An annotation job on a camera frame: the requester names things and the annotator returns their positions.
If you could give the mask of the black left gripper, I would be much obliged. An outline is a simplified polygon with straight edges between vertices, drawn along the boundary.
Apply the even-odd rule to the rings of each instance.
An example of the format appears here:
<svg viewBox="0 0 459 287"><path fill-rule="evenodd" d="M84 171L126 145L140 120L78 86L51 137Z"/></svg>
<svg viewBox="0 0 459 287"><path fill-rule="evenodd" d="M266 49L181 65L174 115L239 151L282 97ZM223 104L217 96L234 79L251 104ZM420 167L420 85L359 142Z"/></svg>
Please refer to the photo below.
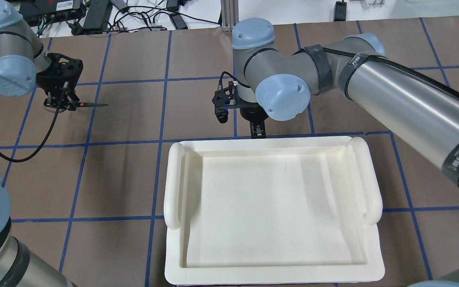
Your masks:
<svg viewBox="0 0 459 287"><path fill-rule="evenodd" d="M51 113L63 112L63 101L67 100L67 110L76 111L80 99L75 88L83 71L83 62L58 53L45 53L51 60L49 67L37 73L36 83L44 90L47 98L44 109Z"/></svg>

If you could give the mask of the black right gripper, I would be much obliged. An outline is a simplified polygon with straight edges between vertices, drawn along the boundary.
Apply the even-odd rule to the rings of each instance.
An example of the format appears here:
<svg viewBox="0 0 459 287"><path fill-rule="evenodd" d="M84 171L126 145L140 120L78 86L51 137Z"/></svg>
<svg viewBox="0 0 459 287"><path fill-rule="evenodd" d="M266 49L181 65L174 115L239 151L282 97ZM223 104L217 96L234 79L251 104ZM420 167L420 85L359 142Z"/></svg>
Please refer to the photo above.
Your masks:
<svg viewBox="0 0 459 287"><path fill-rule="evenodd" d="M239 98L238 103L241 105L241 116L252 122L251 139L266 138L266 128L263 121L268 119L269 115L264 111L263 107L257 103L254 91L240 82L237 82L235 90Z"/></svg>

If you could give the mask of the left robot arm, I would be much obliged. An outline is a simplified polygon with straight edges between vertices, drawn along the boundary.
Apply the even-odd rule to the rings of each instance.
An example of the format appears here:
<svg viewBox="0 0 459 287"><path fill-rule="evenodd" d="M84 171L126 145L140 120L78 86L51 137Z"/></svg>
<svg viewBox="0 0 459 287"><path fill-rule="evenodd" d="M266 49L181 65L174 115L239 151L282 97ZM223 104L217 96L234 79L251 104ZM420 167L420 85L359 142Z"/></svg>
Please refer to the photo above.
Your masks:
<svg viewBox="0 0 459 287"><path fill-rule="evenodd" d="M46 94L46 108L89 107L75 93L82 70L81 60L48 51L23 16L0 0L0 95L25 96L37 86Z"/></svg>

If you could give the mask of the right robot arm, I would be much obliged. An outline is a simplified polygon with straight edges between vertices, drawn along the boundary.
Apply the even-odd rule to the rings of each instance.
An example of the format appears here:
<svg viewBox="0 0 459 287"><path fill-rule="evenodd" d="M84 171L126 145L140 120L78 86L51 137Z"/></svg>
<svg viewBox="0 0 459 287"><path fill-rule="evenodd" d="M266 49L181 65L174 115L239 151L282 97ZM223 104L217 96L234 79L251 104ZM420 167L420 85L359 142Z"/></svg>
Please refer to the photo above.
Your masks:
<svg viewBox="0 0 459 287"><path fill-rule="evenodd" d="M314 44L284 57L262 18L232 30L238 92L266 117L288 121L313 96L338 89L435 165L459 188L459 92L390 61L373 34Z"/></svg>

